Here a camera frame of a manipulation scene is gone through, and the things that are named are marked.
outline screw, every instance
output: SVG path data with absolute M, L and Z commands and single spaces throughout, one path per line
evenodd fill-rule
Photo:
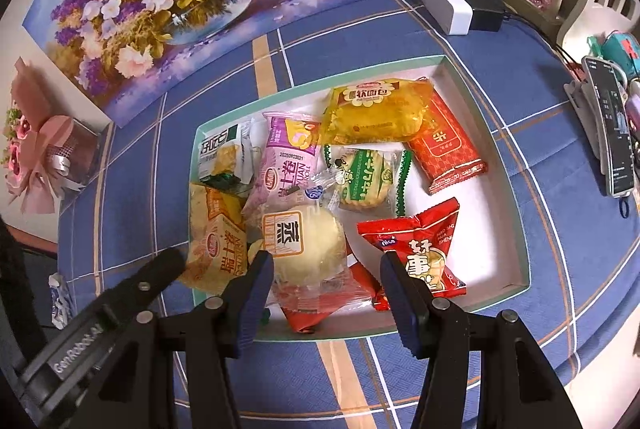
M 136 315 L 136 320 L 140 324 L 147 324 L 153 318 L 154 318 L 154 314 L 153 314 L 153 312 L 150 312 L 149 310 L 142 311 L 138 315 Z
M 431 301 L 431 305 L 436 310 L 446 310 L 451 305 L 449 299 L 445 299 L 444 297 L 436 297 L 433 301 Z
M 508 323 L 514 323 L 518 320 L 518 314 L 513 310 L 502 310 L 502 312 L 500 312 L 500 315 Z
M 204 308 L 207 308 L 208 310 L 217 310 L 222 306 L 223 303 L 224 301 L 221 297 L 214 295 L 213 297 L 209 297 L 209 299 L 204 301 Z

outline red wrapper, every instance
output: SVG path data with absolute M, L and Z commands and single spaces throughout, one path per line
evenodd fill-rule
M 408 144 L 431 180 L 428 193 L 434 194 L 483 173 L 487 168 L 449 106 L 435 90 L 429 109 L 434 120 L 426 122 Z
M 395 250 L 407 273 L 422 279 L 434 296 L 464 295 L 466 284 L 445 265 L 459 210 L 451 198 L 409 218 L 358 223 L 358 234 L 380 250 Z M 383 298 L 376 301 L 383 304 Z
M 389 310 L 388 305 L 386 308 L 376 306 L 376 297 L 382 287 L 369 270 L 356 259 L 348 243 L 347 253 L 349 254 L 347 257 L 349 268 L 324 283 L 326 292 L 321 292 L 318 304 L 304 310 L 301 308 L 298 311 L 282 308 L 289 326 L 294 331 L 313 333 L 315 325 L 349 304 L 372 301 L 376 310 Z M 276 297 L 286 291 L 286 288 L 280 288 Z M 295 294 L 294 287 L 292 287 L 291 293 Z

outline pink flower bouquet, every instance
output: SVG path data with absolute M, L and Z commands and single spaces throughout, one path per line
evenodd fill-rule
M 24 194 L 23 213 L 55 212 L 54 195 L 81 189 L 90 170 L 97 137 L 72 117 L 53 115 L 38 74 L 21 58 L 12 86 L 4 136 L 5 179 L 12 201 Z

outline blue tablecloth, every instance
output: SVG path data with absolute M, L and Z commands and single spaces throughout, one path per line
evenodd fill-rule
M 269 54 L 274 80 L 257 78 Z M 562 84 L 569 74 L 526 25 L 444 37 L 420 0 L 365 0 L 288 24 L 209 64 L 125 128 L 102 136 L 101 164 L 63 204 L 60 271 L 78 308 L 165 247 L 185 248 L 196 128 L 260 96 L 325 76 L 446 53 L 489 125 L 511 178 L 526 233 L 531 287 L 485 310 L 520 313 L 567 383 L 609 342 L 639 303 L 638 214 L 622 219 L 606 197 Z M 155 308 L 191 309 L 172 284 Z M 176 357 L 177 412 L 188 424 L 183 355 Z M 426 362 L 398 335 L 335 343 L 256 343 L 229 362 L 244 427 L 409 427 Z M 478 411 L 479 358 L 469 369 L 465 420 Z

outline yellow bread package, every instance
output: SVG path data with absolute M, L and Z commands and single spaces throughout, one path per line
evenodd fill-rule
M 320 142 L 348 146 L 407 142 L 431 119 L 433 86 L 427 81 L 383 79 L 332 89 Z
M 214 295 L 246 274 L 246 235 L 238 197 L 189 184 L 189 255 L 178 281 Z

